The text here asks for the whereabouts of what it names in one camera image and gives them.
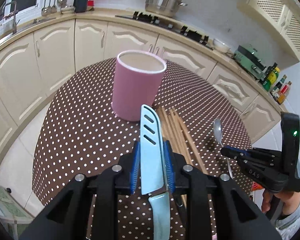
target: human hand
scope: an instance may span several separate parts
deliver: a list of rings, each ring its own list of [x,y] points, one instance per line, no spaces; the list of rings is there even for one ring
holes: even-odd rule
[[[291,191],[281,191],[274,194],[275,197],[280,198],[283,202],[282,214],[290,215],[295,212],[300,204],[300,192],[291,192]],[[263,201],[261,206],[261,211],[263,213],[270,210],[272,194],[268,191],[263,192]]]

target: sink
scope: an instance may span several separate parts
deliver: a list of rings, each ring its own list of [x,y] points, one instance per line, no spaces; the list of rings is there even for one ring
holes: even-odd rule
[[[47,21],[50,21],[50,20],[53,20],[53,19],[55,19],[55,17],[54,17],[54,18],[48,17],[48,18],[43,18],[43,19],[39,19],[39,20],[34,19],[34,21],[33,21],[32,23],[30,23],[30,24],[27,24],[27,25],[25,25],[25,26],[22,26],[21,28],[18,28],[18,27],[17,27],[17,33],[20,33],[20,32],[22,32],[22,31],[24,31],[24,30],[26,30],[26,29],[28,29],[28,28],[30,28],[30,27],[32,27],[32,26],[35,26],[35,25],[38,25],[38,24],[40,24],[40,23],[44,23],[44,22],[47,22]],[[2,43],[4,43],[6,40],[8,40],[9,38],[11,38],[13,35],[14,35],[14,34],[9,33],[8,35],[6,35],[6,36],[4,36],[3,38],[1,38],[1,39],[0,39],[0,45],[1,45]]]

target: cooktop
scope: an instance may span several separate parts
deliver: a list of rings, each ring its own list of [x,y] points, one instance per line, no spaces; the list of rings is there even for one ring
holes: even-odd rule
[[[201,34],[197,33],[197,31],[192,31],[188,29],[188,26],[184,25],[182,28],[175,26],[174,22],[169,21],[167,19],[162,19],[159,16],[154,16],[151,14],[144,14],[142,12],[135,11],[133,15],[115,15],[115,17],[126,18],[131,20],[136,20],[140,22],[145,22],[148,24],[155,25],[157,27],[164,28],[166,30],[181,34],[193,41],[196,41],[203,46],[206,46],[208,49],[213,50],[207,42],[209,40],[209,36],[202,37]]]

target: small table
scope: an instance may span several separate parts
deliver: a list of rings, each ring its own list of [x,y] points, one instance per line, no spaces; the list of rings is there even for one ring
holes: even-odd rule
[[[42,202],[50,200],[76,174],[100,174],[131,152],[139,137],[139,123],[127,122],[111,108],[115,58],[78,71],[56,93],[44,120],[34,154],[32,189]],[[223,144],[250,148],[250,138],[230,102],[212,85],[183,66],[167,61],[167,71],[155,106],[174,106],[185,121],[207,171],[228,173],[226,158],[213,138],[213,121],[220,118]],[[230,160],[234,180],[248,194],[252,181]],[[193,158],[193,165],[198,165]],[[184,239],[185,230],[171,197],[171,240]],[[216,231],[211,207],[212,234]],[[140,187],[118,197],[119,239],[153,239],[148,195]]]

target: sleeve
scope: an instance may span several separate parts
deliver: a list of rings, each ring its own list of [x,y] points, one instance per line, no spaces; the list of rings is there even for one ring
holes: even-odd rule
[[[282,240],[289,240],[300,228],[300,204],[295,212],[282,220],[277,220],[275,228]]]

